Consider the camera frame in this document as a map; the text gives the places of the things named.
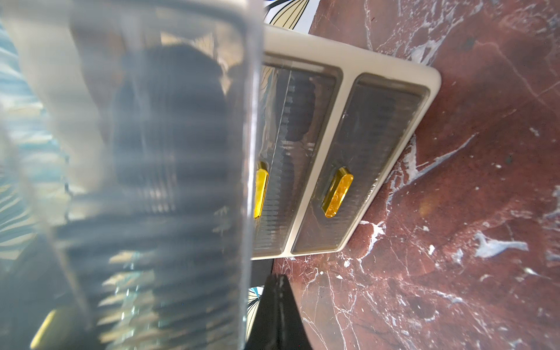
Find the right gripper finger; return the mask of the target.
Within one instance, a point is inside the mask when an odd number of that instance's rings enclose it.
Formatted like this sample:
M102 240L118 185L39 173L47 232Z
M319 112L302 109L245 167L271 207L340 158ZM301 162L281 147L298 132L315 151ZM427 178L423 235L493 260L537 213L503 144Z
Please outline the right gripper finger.
M311 348L286 275L273 274L267 278L245 348Z

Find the beige drawer organizer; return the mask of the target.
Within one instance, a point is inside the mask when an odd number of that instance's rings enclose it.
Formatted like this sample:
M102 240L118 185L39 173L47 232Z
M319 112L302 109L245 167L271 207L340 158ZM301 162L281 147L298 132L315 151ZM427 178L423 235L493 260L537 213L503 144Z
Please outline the beige drawer organizer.
M395 150L394 155L390 158L386 168L379 177L379 182L375 185L368 202L360 212L360 218L354 223L355 229L363 218L367 209L373 202L383 185L392 167L397 162L403 152L408 141L412 137L414 131L420 124L422 118L426 115L427 110L433 103L441 86L440 73L431 67L394 58L388 55L373 53L367 50L345 45L329 39L323 39L317 36L307 34L299 34L287 29L280 29L274 26L267 26L265 29L265 52L263 57L264 66L279 66L287 69L302 69L304 71L316 71L321 74L331 74L337 78L337 87L331 99L330 110L328 112L328 121L322 132L320 143L316 149L314 164L309 173L306 182L306 188L301 198L300 206L297 210L295 220L290 231L284 252L276 257L254 258L255 260L266 260L276 258L294 258L303 255L293 255L292 249L297 238L303 217L306 213L310 199L313 195L322 166L325 163L329 148L332 144L335 131L342 118L346 103L349 100L354 81L362 74L371 74L388 80L397 80L406 83L421 85L429 89L424 106L419 111L414 121L405 132L402 141ZM259 160L258 151L260 149L260 140L262 137L262 128L260 125L260 111L258 120L258 129L256 134L256 198L255 198L255 220L262 214L262 205L264 195L268 183L268 172ZM351 238L349 235L343 245L332 252L341 251ZM313 254L322 254L330 252L316 252Z

